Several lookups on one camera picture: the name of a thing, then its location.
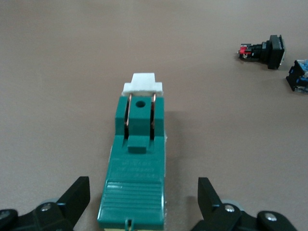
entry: round hole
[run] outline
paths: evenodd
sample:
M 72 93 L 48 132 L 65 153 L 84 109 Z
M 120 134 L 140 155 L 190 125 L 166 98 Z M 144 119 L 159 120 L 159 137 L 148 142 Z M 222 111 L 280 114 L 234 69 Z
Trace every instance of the round hole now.
M 136 102 L 136 106 L 137 107 L 144 107 L 145 106 L 145 102 L 144 101 L 138 101 L 138 102 Z

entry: silver screw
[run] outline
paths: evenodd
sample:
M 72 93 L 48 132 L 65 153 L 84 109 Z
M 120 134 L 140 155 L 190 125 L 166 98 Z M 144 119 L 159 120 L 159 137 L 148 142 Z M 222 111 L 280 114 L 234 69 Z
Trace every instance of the silver screw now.
M 4 218 L 7 218 L 9 215 L 10 215 L 10 212 L 9 212 L 9 211 L 2 211 L 2 212 L 0 213 L 0 220 L 1 220 L 1 219 L 4 219 Z
M 51 208 L 51 205 L 50 205 L 50 203 L 48 203 L 48 204 L 44 205 L 40 210 L 41 210 L 42 212 L 45 212 L 45 211 L 47 211 L 47 210 L 50 209 L 50 208 Z
M 225 210 L 229 213 L 233 213 L 235 209 L 231 205 L 225 205 Z
M 267 220 L 270 220 L 270 221 L 277 221 L 277 218 L 276 218 L 275 215 L 272 214 L 272 213 L 266 213 L 266 214 L 265 214 L 265 218 L 266 218 Z

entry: white plastic cap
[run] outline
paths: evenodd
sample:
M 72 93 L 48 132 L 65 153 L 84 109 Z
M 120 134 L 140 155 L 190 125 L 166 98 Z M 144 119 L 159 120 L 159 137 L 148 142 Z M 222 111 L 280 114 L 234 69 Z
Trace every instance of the white plastic cap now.
M 163 96 L 163 83 L 155 82 L 154 73 L 134 73 L 130 83 L 125 83 L 123 96 L 133 94 L 135 96 Z

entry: gray surface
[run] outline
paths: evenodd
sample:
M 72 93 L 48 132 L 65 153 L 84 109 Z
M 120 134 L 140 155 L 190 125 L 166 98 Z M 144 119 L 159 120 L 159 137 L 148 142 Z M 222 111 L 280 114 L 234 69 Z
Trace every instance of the gray surface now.
M 308 95 L 285 80 L 308 58 L 308 5 L 287 1 L 0 1 L 0 207 L 24 214 L 89 176 L 77 231 L 96 223 L 114 115 L 134 72 L 166 99 L 167 230 L 200 218 L 198 177 L 248 213 L 308 215 Z M 241 43 L 282 34 L 277 71 Z

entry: teal plastic device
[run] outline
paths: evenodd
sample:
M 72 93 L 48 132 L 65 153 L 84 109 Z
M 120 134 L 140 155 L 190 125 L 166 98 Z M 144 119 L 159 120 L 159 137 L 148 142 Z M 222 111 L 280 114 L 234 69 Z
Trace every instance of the teal plastic device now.
M 121 96 L 115 114 L 98 223 L 101 228 L 164 229 L 164 98 Z

